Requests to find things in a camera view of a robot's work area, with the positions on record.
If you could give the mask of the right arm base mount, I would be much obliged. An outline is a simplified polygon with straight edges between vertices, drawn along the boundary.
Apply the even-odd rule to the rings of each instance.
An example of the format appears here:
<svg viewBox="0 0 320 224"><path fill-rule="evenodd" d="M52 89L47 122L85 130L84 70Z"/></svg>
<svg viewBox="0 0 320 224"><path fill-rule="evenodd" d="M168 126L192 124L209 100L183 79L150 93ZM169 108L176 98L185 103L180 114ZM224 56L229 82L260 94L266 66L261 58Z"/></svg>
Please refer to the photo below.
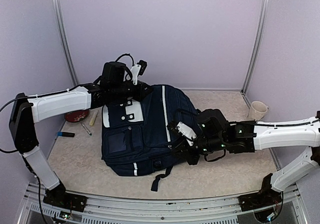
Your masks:
<svg viewBox="0 0 320 224"><path fill-rule="evenodd" d="M242 212L271 206L283 201L283 192L272 190L272 173L263 178L261 189L256 193L239 196L239 205Z"/></svg>

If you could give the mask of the clear ballpoint pen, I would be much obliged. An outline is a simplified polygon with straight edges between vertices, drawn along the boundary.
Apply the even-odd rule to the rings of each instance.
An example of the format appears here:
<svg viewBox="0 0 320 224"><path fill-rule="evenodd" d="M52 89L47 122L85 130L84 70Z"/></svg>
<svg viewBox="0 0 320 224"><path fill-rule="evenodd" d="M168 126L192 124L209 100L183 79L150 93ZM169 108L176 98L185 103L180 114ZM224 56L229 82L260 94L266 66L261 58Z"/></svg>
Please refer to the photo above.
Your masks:
<svg viewBox="0 0 320 224"><path fill-rule="evenodd" d="M91 136L92 132L86 127L84 123L81 123L81 126L85 129L85 131Z"/></svg>

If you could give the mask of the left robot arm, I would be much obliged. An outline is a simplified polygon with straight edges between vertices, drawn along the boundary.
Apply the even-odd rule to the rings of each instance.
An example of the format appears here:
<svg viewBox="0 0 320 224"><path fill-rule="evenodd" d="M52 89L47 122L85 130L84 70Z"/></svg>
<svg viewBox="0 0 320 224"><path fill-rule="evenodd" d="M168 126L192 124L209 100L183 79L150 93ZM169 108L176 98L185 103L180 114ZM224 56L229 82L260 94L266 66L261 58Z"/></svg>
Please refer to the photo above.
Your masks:
<svg viewBox="0 0 320 224"><path fill-rule="evenodd" d="M35 123L69 112L119 103L128 98L142 101L152 91L151 86L138 80L146 67L147 63L143 60L131 68L121 62L107 62L102 75L93 83L55 93L35 96L20 93L16 96L9 121L15 148L57 205L66 206L70 202L70 195L39 147Z"/></svg>

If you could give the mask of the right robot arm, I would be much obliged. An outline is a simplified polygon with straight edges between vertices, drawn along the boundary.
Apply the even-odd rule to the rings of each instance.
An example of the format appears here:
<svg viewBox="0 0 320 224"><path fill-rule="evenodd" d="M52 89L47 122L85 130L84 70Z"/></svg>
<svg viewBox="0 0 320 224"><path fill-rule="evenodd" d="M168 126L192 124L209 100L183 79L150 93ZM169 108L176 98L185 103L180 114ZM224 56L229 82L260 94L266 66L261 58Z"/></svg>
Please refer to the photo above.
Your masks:
<svg viewBox="0 0 320 224"><path fill-rule="evenodd" d="M275 147L304 146L305 150L279 171L264 177L256 202L266 206L276 193L320 167L320 117L288 122L229 122L219 109L206 109L194 114L196 127L171 121L167 129L181 135L184 141L172 153L189 165L200 156L216 151L231 154L253 153Z"/></svg>

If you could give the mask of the black blue marker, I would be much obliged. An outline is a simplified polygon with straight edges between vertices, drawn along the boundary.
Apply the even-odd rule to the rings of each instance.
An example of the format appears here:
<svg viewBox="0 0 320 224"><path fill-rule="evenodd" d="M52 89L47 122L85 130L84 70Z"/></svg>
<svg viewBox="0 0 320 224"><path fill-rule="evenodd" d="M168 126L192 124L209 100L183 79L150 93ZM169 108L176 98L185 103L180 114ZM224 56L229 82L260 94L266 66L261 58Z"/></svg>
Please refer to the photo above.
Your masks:
<svg viewBox="0 0 320 224"><path fill-rule="evenodd" d="M57 132L57 136L73 138L75 136L75 133L72 133L72 132Z"/></svg>

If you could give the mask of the navy blue student backpack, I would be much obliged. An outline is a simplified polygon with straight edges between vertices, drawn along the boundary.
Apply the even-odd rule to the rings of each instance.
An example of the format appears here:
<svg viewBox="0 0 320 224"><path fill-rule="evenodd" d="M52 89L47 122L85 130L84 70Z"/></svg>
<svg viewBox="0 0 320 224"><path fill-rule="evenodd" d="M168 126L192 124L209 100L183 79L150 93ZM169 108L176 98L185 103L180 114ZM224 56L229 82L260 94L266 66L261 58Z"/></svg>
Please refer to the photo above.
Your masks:
<svg viewBox="0 0 320 224"><path fill-rule="evenodd" d="M182 122L199 134L199 114L189 97L170 85L153 85L141 102L128 98L102 108L101 158L119 176L146 176L165 170L155 177L151 190L167 177L183 159L172 150L184 141L180 133L167 128Z"/></svg>

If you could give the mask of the yellow highlighter marker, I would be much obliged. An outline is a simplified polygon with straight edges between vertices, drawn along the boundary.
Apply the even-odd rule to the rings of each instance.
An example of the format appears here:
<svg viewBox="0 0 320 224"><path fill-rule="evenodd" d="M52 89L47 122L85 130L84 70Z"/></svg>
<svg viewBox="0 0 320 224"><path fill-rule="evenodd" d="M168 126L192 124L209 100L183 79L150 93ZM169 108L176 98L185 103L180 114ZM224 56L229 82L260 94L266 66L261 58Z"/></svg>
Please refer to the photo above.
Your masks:
<svg viewBox="0 0 320 224"><path fill-rule="evenodd" d="M96 121L96 118L97 118L97 115L98 115L99 111L94 111L92 116L91 116L91 119L89 121L89 125L90 126L93 126L95 124L95 121Z"/></svg>

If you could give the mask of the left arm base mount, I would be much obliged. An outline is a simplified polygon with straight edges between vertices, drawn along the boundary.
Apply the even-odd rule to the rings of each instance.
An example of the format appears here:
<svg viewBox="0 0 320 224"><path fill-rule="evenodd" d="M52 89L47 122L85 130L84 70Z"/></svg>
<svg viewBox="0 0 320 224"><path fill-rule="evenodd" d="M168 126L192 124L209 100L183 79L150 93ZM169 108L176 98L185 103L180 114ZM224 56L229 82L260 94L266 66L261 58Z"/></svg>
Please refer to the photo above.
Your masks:
<svg viewBox="0 0 320 224"><path fill-rule="evenodd" d="M68 193L62 183L52 190L46 189L43 198L45 204L77 212L84 212L87 200L86 196Z"/></svg>

